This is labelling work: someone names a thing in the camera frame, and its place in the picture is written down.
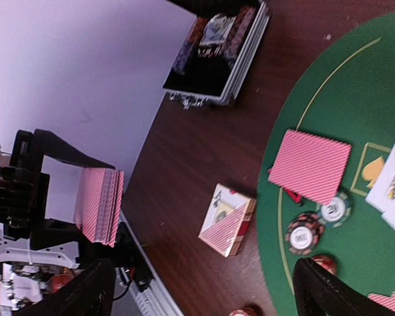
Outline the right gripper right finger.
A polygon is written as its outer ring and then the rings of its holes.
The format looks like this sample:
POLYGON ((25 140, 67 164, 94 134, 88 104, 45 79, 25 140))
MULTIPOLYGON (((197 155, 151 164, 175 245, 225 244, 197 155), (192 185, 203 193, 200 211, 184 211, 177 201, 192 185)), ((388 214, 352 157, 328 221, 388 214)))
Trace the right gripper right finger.
POLYGON ((311 258, 297 260, 292 282, 298 315, 391 315, 311 258))

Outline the pink-backed playing card deck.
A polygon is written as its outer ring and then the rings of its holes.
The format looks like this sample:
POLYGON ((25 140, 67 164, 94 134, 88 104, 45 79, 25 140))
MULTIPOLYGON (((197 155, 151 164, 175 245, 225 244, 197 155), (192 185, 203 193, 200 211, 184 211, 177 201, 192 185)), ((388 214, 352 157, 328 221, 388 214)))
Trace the pink-backed playing card deck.
POLYGON ((123 171, 105 168, 82 170, 74 223, 89 241, 115 246, 123 188, 123 171))

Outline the dealt pink-backed card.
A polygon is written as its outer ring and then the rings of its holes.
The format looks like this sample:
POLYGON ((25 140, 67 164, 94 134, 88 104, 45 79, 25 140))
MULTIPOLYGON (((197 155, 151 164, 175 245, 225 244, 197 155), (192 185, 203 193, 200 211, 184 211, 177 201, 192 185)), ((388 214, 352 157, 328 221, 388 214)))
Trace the dealt pink-backed card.
POLYGON ((269 182, 315 203, 330 203, 338 191, 352 146, 288 129, 269 174, 269 182))

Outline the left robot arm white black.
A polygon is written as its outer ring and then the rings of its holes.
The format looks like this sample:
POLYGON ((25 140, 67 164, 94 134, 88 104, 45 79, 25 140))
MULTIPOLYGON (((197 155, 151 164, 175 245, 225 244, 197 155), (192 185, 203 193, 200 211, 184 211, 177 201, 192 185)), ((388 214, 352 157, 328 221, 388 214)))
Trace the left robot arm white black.
POLYGON ((0 315, 14 315, 52 293, 57 277, 93 262, 91 243, 74 224, 45 217, 50 175, 44 157, 80 168, 112 169, 56 134, 19 130, 13 151, 0 145, 0 315))

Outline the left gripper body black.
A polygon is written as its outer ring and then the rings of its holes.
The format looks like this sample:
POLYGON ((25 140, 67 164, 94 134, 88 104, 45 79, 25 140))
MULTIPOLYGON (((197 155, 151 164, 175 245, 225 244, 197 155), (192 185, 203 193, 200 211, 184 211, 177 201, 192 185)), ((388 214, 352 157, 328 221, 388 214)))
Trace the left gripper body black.
POLYGON ((30 233, 45 216, 50 176, 42 171, 39 129, 19 130, 8 163, 0 163, 0 263, 76 263, 79 243, 30 249, 30 233))

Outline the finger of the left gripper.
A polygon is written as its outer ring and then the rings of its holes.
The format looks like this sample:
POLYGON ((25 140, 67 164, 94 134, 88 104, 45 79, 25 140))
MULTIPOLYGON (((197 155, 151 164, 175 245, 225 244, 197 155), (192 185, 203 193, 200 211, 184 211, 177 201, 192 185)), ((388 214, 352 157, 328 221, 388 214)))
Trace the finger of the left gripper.
POLYGON ((69 242, 90 244, 74 223, 44 219, 35 224, 30 233, 30 249, 44 250, 69 242))
POLYGON ((115 169, 115 166, 90 157, 76 149, 53 132, 39 130, 39 148, 45 156, 68 165, 82 168, 115 169))

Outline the red five chip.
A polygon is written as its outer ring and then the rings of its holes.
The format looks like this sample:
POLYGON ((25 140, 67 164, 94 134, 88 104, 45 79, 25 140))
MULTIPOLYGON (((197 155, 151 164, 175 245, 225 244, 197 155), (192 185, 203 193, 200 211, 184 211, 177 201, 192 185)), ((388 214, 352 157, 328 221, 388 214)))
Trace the red five chip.
POLYGON ((337 274, 337 265, 331 257, 327 255, 316 255, 312 257, 312 260, 326 269, 329 273, 333 275, 337 274))

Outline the orange poker chip stack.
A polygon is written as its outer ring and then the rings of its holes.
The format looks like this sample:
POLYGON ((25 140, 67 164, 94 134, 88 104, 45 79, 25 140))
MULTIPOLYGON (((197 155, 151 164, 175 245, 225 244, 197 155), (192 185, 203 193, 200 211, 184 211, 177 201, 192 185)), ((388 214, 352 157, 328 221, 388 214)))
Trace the orange poker chip stack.
POLYGON ((235 309, 229 313, 229 316, 260 316, 261 312, 258 307, 244 306, 240 309, 235 309))

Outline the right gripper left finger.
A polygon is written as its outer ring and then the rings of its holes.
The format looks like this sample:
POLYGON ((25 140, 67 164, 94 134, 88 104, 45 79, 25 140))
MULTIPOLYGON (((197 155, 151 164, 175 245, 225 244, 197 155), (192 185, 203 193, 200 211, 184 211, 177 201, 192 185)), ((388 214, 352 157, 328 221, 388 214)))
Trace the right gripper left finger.
POLYGON ((115 267, 98 259, 54 294, 17 311, 17 315, 110 315, 115 267))

